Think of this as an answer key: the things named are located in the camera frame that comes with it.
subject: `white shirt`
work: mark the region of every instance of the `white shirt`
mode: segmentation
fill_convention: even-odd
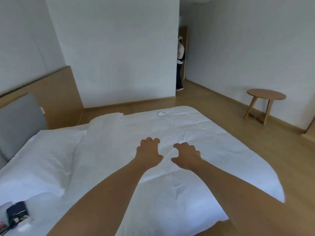
[[[183,58],[184,52],[185,52],[184,46],[183,46],[183,45],[180,45],[180,46],[178,47],[178,53],[180,53],[179,58],[177,59],[177,63],[178,63],[178,64],[182,64],[182,63],[183,63],[183,62],[180,61],[179,59],[182,59],[182,58]]]

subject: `wooden table leg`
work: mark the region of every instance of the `wooden table leg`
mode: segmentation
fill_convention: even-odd
[[[248,118],[248,115],[250,114],[250,111],[252,110],[252,108],[254,107],[256,101],[257,101],[258,97],[253,97],[252,102],[250,103],[250,107],[247,110],[247,113],[244,116],[244,119],[246,120]]]
[[[273,100],[269,100],[269,101],[268,101],[268,105],[267,105],[267,110],[266,110],[266,116],[265,116],[265,119],[264,119],[264,125],[265,125],[266,122],[267,122],[267,118],[268,118],[268,116],[269,116],[269,114],[270,114],[272,105],[273,105]]]

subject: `hand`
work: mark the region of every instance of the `hand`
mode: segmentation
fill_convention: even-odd
[[[163,160],[163,156],[159,155],[157,151],[159,143],[160,139],[158,138],[154,140],[152,140],[152,138],[147,138],[141,140],[140,146],[137,147],[135,160],[138,163],[143,164],[146,170],[157,166]]]
[[[173,147],[178,150],[178,157],[172,158],[171,161],[180,168],[192,171],[194,166],[202,160],[200,151],[196,151],[193,145],[190,146],[188,143],[176,143]]]

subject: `white bedsheet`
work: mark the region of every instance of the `white bedsheet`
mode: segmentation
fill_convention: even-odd
[[[167,113],[158,116],[159,112]],[[244,144],[191,107],[175,107],[94,119],[79,144],[69,189],[28,200],[35,221],[23,236],[46,235],[86,192],[134,158],[146,137],[159,138],[163,161],[141,178],[116,235],[194,235],[228,217],[207,186],[192,172],[171,162],[173,144],[195,145],[202,158],[284,202],[277,174]],[[22,235],[16,231],[7,236]]]

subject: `forearm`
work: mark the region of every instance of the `forearm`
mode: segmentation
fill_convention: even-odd
[[[82,197],[48,235],[115,235],[146,170],[132,160]]]
[[[245,235],[296,235],[299,220],[286,206],[255,186],[200,160],[193,168],[233,224]]]

